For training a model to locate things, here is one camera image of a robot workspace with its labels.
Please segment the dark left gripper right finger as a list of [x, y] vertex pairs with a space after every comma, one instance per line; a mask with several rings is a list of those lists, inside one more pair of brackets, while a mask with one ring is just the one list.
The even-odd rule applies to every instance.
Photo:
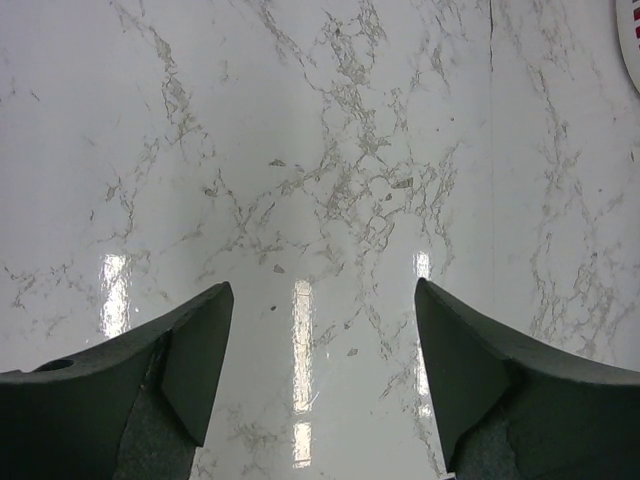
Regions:
[[638, 372], [547, 345], [424, 278], [414, 300], [454, 478], [638, 478]]

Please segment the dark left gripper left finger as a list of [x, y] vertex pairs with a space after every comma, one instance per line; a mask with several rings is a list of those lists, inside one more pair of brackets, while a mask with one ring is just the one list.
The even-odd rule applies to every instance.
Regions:
[[84, 351], [1, 376], [5, 479], [186, 479], [207, 435], [234, 296], [220, 283]]

